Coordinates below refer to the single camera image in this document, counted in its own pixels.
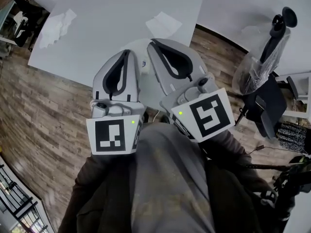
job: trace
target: office chair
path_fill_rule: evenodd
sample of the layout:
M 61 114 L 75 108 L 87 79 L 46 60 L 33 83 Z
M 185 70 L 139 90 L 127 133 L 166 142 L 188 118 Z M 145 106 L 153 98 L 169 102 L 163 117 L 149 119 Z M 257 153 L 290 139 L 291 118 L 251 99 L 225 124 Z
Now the office chair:
M 23 13 L 23 16 L 28 19 L 27 21 L 22 20 L 14 35 L 14 41 L 19 47 L 23 47 L 28 37 L 34 34 L 28 47 L 28 49 L 31 51 L 31 46 L 34 43 L 35 39 L 38 37 L 48 15 L 42 20 L 40 24 L 38 24 L 38 21 L 42 18 L 42 12 L 44 10 L 43 8 L 34 6 L 30 4 L 27 0 L 14 1 L 20 11 Z
M 277 47 L 282 41 L 287 27 L 293 28 L 296 25 L 297 17 L 294 11 L 288 7 L 283 8 L 282 16 L 276 15 L 273 19 L 272 29 L 270 30 L 271 38 L 266 43 L 259 59 L 260 65 L 259 69 L 256 70 L 255 78 L 250 74 L 253 70 L 249 69 L 249 72 L 243 72 L 243 76 L 238 79 L 239 90 L 243 94 L 241 99 L 245 106 L 240 108 L 240 115 L 235 125 L 238 125 L 241 119 L 246 117 L 255 122 L 263 137 L 267 136 L 271 139 L 276 136 L 277 123 L 287 107 L 281 88 L 289 89 L 293 93 L 294 98 L 298 98 L 298 92 L 291 77 L 287 78 L 288 83 L 277 83 L 273 74 L 286 42 L 283 42 L 282 48 L 277 49 Z M 270 56 L 275 58 L 272 59 L 273 64 L 269 66 L 264 65 Z M 264 77 L 267 71 L 269 74 L 268 80 L 262 82 L 260 79 Z

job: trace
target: jacket sleeve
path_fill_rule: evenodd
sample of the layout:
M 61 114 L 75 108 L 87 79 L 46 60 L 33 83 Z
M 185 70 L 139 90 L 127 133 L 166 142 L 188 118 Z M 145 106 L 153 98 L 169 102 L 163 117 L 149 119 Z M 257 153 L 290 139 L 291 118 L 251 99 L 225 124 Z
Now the jacket sleeve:
M 78 212 L 99 187 L 104 179 L 105 171 L 115 158 L 115 156 L 91 155 L 86 159 L 75 180 L 71 198 L 58 233 L 77 232 Z
M 224 131 L 211 139 L 199 144 L 205 150 L 208 158 L 226 167 L 229 164 L 250 164 L 252 157 L 245 152 L 244 147 L 229 131 Z M 258 176 L 255 169 L 232 169 L 240 183 L 251 192 L 273 191 L 266 181 Z

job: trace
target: white cable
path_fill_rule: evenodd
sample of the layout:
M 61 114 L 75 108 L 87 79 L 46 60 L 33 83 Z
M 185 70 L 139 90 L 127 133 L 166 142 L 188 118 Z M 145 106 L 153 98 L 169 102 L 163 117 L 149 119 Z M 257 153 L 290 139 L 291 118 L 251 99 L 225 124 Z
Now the white cable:
M 156 113 L 156 115 L 155 115 L 154 119 L 152 119 L 152 122 L 154 122 L 154 121 L 155 121 L 156 116 L 157 116 L 159 113 L 160 113 L 160 111 L 157 111 L 157 113 Z

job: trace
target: plastic sheet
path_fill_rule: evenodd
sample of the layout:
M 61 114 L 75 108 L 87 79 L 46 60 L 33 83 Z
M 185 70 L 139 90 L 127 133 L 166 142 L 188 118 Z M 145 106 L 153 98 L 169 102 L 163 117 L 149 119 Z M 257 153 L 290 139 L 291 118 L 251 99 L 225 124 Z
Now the plastic sheet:
M 256 45 L 243 58 L 232 80 L 232 88 L 236 93 L 247 95 L 260 88 L 278 66 L 291 31 L 286 29 L 283 38 L 264 63 L 260 61 L 263 50 L 271 38 L 271 24 L 251 26 L 244 29 L 243 36 L 256 38 Z

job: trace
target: wooden floor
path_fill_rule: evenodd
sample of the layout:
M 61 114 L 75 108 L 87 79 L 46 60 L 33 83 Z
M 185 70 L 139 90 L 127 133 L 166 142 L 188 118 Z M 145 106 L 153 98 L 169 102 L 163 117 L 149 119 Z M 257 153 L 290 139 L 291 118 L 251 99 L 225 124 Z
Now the wooden floor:
M 219 87 L 231 89 L 231 80 L 244 54 L 226 42 L 196 29 L 191 47 L 202 56 Z M 86 118 L 91 116 L 90 87 L 27 66 L 30 53 L 13 48 L 0 61 L 0 145 L 3 157 L 43 200 L 55 230 L 69 202 L 74 179 L 90 155 Z M 242 102 L 230 98 L 235 117 Z M 243 119 L 231 130 L 248 152 L 264 144 L 254 123 Z M 263 149 L 252 153 L 259 164 L 285 164 L 296 155 Z M 271 181 L 274 171 L 261 171 Z

